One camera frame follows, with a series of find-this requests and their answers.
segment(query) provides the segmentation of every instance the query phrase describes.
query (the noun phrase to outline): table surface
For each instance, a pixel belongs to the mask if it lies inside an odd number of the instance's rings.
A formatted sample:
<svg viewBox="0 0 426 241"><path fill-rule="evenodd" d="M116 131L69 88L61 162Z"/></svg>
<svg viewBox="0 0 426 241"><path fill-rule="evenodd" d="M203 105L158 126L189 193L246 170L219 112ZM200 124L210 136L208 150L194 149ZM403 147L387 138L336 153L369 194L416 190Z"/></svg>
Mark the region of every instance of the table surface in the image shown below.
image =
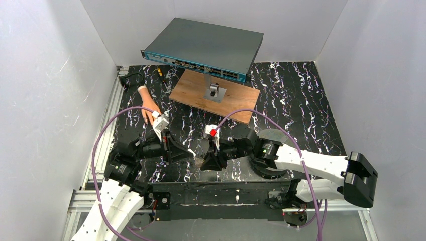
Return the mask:
<svg viewBox="0 0 426 241"><path fill-rule="evenodd" d="M160 66L165 75L167 88L159 80L155 69ZM202 132L205 125L218 124L222 117L169 100L169 94L182 76L184 69L169 65L130 66L129 74L140 72L145 75L146 86L161 111L170 116L170 131L175 139L193 149L198 156L207 150ZM295 137L302 149L327 155L345 155L335 120L327 101L316 66L313 62L253 63L252 81L246 83L260 90L255 110L264 113ZM141 106L137 92L140 75L131 76L132 85L125 89L120 110ZM228 120L221 127L221 137L230 135L237 124ZM252 116L249 127L259 132L274 128L261 116ZM144 123L141 112L133 110L117 120L113 142L129 142L139 135L153 134L151 125ZM165 165L161 158L142 160L139 181L152 183L168 182L258 182L267 181L254 173L247 158L228 160L222 171L200 171L201 159L190 159L182 163ZM304 179L304 174L288 170L287 174L274 181Z"/></svg>

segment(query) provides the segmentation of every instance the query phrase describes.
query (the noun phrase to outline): white panel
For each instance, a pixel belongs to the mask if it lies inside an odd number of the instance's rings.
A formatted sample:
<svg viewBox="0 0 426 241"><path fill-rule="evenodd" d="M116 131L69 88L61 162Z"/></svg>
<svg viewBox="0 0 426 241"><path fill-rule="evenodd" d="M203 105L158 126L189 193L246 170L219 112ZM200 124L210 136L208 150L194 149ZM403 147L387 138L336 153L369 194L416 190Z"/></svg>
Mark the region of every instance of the white panel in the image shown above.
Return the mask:
<svg viewBox="0 0 426 241"><path fill-rule="evenodd" d="M145 49L174 18L173 0L81 0L116 65L158 64Z"/></svg>
<svg viewBox="0 0 426 241"><path fill-rule="evenodd" d="M82 0L117 65L152 63L145 49L174 17L264 33L261 61L315 60L347 0Z"/></svg>
<svg viewBox="0 0 426 241"><path fill-rule="evenodd" d="M380 240L426 234L425 56L424 1L349 0L317 60L346 151L378 172Z"/></svg>
<svg viewBox="0 0 426 241"><path fill-rule="evenodd" d="M116 67L83 5L0 3L1 240L60 240Z"/></svg>

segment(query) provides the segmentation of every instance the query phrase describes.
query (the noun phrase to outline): metal stand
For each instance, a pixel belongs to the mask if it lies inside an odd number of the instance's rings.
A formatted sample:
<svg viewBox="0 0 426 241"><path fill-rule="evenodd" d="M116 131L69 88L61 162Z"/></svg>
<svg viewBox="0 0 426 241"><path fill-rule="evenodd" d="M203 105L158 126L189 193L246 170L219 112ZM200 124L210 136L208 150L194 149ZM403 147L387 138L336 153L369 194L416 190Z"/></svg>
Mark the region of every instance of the metal stand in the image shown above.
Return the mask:
<svg viewBox="0 0 426 241"><path fill-rule="evenodd" d="M218 84L211 83L211 75L204 74L205 80L205 94L204 99L214 101L216 103L221 103L224 99L226 89L220 88Z"/></svg>

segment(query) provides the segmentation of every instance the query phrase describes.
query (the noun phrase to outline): prosthetic hand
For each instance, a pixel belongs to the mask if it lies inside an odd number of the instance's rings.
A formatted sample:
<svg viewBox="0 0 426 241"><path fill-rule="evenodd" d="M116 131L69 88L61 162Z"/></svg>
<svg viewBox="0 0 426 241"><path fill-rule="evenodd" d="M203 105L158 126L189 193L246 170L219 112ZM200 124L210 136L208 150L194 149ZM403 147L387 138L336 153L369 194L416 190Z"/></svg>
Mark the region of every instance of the prosthetic hand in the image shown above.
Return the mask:
<svg viewBox="0 0 426 241"><path fill-rule="evenodd" d="M142 99L142 107L151 109L153 111L158 112L161 115L160 108L158 108L157 104L152 100L151 95L148 93L148 89L146 86L141 86L138 88L139 95ZM145 123L154 124L154 120L157 118L155 116L152 116L151 113L147 112L146 110L142 110L142 117L144 118Z"/></svg>

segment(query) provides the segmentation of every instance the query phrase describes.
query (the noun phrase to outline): black mount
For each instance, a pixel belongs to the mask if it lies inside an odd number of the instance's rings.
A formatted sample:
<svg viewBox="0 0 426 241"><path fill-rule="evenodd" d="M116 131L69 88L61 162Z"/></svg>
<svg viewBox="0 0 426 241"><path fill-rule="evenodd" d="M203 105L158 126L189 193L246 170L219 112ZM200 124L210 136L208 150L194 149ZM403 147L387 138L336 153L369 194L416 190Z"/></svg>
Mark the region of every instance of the black mount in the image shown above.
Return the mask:
<svg viewBox="0 0 426 241"><path fill-rule="evenodd" d="M144 142L141 141L141 137L128 145L118 142L108 156L105 180L111 178L120 186L128 185L131 191L142 196L150 186L148 183L135 182L142 169L140 160L154 157L163 157L167 164L172 164L193 157L193 153L177 142L169 130L162 132L162 141L156 135L151 135Z"/></svg>
<svg viewBox="0 0 426 241"><path fill-rule="evenodd" d="M337 191L348 203L363 208L373 207L378 174L364 155L351 152L347 170L341 176L345 181Z"/></svg>

